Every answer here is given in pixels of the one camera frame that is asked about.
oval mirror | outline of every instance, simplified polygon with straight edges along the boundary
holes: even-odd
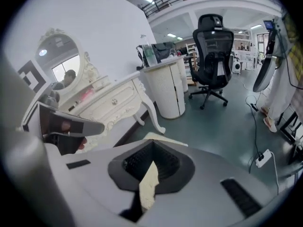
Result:
[[[46,38],[37,49],[35,59],[52,81],[53,90],[67,88],[75,80],[80,68],[77,45],[63,34]]]

person's leg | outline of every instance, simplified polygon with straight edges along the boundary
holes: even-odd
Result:
[[[287,61],[290,80],[293,85],[297,86],[298,80],[294,72],[292,60],[291,58],[287,57]],[[296,91],[296,88],[289,83],[286,60],[282,61],[281,67],[277,70],[281,70],[281,78],[276,91],[276,96],[274,97],[274,100],[270,106],[268,116],[264,119],[264,123],[272,132],[276,132],[275,119],[286,110]]]
[[[280,81],[282,77],[282,67],[277,69],[274,74],[273,84],[271,86],[270,93],[266,98],[264,105],[261,107],[261,112],[267,116],[269,108],[271,107],[279,89]]]

small display screen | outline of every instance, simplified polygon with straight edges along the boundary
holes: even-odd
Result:
[[[267,29],[267,30],[273,30],[274,29],[274,24],[273,24],[273,22],[272,21],[270,21],[270,20],[265,20],[265,21],[263,21],[264,22],[264,24],[265,24],[265,28]]]

pink object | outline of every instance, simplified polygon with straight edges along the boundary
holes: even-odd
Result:
[[[88,89],[82,96],[80,97],[80,101],[83,102],[84,100],[88,99],[95,93],[94,89]]]

drawer knob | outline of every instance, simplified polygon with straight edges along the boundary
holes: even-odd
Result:
[[[112,104],[113,104],[113,105],[116,105],[117,103],[118,103],[118,100],[114,98],[114,99],[112,100]]]

